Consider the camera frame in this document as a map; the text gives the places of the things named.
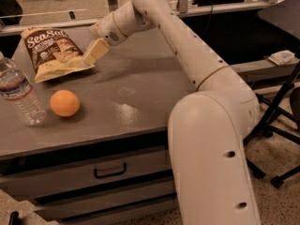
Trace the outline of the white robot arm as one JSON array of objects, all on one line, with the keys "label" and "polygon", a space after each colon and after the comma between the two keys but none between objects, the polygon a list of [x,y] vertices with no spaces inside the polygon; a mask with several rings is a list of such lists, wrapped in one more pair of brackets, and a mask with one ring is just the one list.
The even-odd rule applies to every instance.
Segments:
[{"label": "white robot arm", "polygon": [[243,140],[259,120],[252,89],[170,8],[131,0],[92,26],[83,56],[93,65],[112,46],[156,26],[196,91],[172,109],[169,151],[184,225],[262,225]]}]

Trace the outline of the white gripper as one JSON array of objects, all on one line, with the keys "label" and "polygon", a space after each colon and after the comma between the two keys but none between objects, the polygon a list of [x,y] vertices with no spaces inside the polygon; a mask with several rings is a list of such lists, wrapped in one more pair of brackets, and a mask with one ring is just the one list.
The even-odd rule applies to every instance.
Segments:
[{"label": "white gripper", "polygon": [[92,66],[110,50],[110,45],[119,45],[134,33],[150,30],[153,27],[154,25],[131,2],[126,2],[90,27],[91,32],[100,38],[91,42],[82,60]]}]

